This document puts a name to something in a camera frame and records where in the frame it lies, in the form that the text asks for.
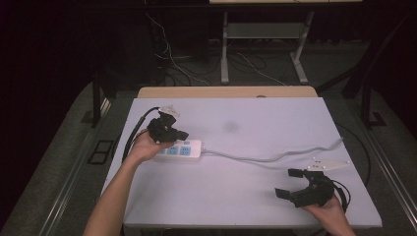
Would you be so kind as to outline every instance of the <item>white cable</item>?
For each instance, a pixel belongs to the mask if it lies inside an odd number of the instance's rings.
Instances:
[[[273,80],[273,81],[276,81],[276,82],[278,82],[278,83],[280,83],[280,84],[282,84],[283,86],[286,86],[286,84],[284,84],[283,82],[281,82],[281,81],[279,81],[279,80],[277,80],[277,79],[275,79],[275,78],[272,78],[272,77],[270,77],[270,76],[267,76],[267,75],[265,75],[264,73],[262,73],[262,72],[260,72],[260,71],[258,71],[258,69],[244,56],[244,55],[242,55],[242,54],[240,54],[239,52],[237,52],[237,54],[239,55],[239,56],[241,56],[241,57],[243,57],[243,59],[245,59],[247,62],[248,62],[248,64],[249,65],[251,65],[251,67],[252,67],[252,69],[254,69],[256,72],[258,72],[258,74],[260,74],[261,76],[264,76],[264,77],[267,77],[268,79],[271,79],[271,80]]]
[[[199,79],[197,79],[197,78],[195,78],[195,77],[193,77],[193,76],[191,76],[191,75],[189,75],[188,73],[186,73],[181,67],[179,67],[178,65],[177,65],[177,63],[175,63],[175,61],[174,61],[174,58],[172,57],[172,50],[171,50],[171,45],[169,44],[169,42],[168,42],[168,40],[166,39],[166,35],[165,35],[165,28],[163,27],[163,26],[161,26],[157,21],[155,21],[150,15],[148,15],[148,13],[146,13],[146,15],[147,15],[147,17],[151,20],[151,21],[153,21],[157,26],[159,26],[161,29],[162,29],[162,34],[163,34],[163,37],[164,37],[164,39],[165,39],[165,42],[166,42],[166,49],[165,49],[165,51],[163,52],[163,53],[165,53],[166,51],[168,51],[168,54],[169,54],[169,58],[171,59],[171,61],[172,61],[172,64],[174,64],[174,66],[178,69],[178,70],[180,70],[182,73],[184,73],[184,75],[186,75],[187,77],[189,77],[190,79],[193,79],[193,80],[195,80],[195,81],[197,81],[197,82],[201,82],[201,83],[204,83],[206,86],[209,86],[209,83],[207,82],[207,81],[203,81],[203,80],[199,80]]]
[[[193,79],[193,80],[195,80],[195,81],[198,81],[198,82],[201,82],[201,83],[204,83],[206,86],[209,86],[209,83],[207,82],[207,81],[203,81],[203,80],[199,80],[199,79],[197,79],[197,78],[195,78],[195,77],[193,77],[193,76],[190,76],[189,74],[187,74],[181,67],[179,67],[178,65],[177,65],[177,63],[175,63],[175,61],[174,61],[174,58],[172,58],[172,51],[171,51],[171,45],[169,45],[168,44],[168,52],[169,52],[169,58],[171,58],[171,61],[172,61],[172,64],[174,64],[174,66],[178,69],[178,70],[180,70],[182,73],[184,73],[184,75],[186,75],[186,76],[188,76],[189,78],[191,78],[191,79]]]
[[[246,157],[246,156],[235,156],[235,155],[231,155],[231,154],[227,154],[227,153],[223,153],[223,152],[219,152],[215,150],[208,150],[208,149],[204,149],[202,153],[211,153],[211,154],[216,154],[216,155],[220,155],[223,157],[227,157],[227,158],[231,158],[235,160],[242,160],[242,161],[273,162],[273,161],[282,159],[286,155],[304,154],[304,153],[312,152],[314,150],[333,150],[338,145],[340,145],[342,141],[343,141],[343,138],[340,138],[336,142],[334,142],[334,144],[332,144],[330,147],[313,147],[313,148],[304,149],[304,150],[290,150],[290,151],[278,154],[276,157],[269,158],[269,159],[259,159],[259,158]]]

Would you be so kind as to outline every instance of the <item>left hand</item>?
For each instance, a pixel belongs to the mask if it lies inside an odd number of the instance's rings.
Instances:
[[[152,159],[162,149],[173,146],[174,143],[157,144],[149,135],[148,130],[141,130],[135,139],[135,142],[126,157],[142,163]]]

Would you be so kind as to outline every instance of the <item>black handheld controller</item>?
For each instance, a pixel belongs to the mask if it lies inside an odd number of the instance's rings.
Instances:
[[[150,137],[157,143],[185,141],[188,134],[172,128],[177,121],[172,115],[158,112],[160,117],[152,119],[147,128]]]

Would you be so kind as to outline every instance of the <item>forearm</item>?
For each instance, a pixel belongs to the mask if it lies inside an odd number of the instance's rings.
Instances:
[[[127,158],[98,200],[84,235],[119,235],[139,162]]]

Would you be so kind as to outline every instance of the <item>hand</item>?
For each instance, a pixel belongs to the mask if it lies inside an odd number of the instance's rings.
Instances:
[[[157,144],[149,135],[148,130],[141,130],[135,138],[135,142],[126,157],[133,159],[139,164],[153,158],[162,149],[173,146],[174,143]]]
[[[302,209],[311,213],[331,235],[355,235],[335,195],[324,206],[310,205],[303,206]]]

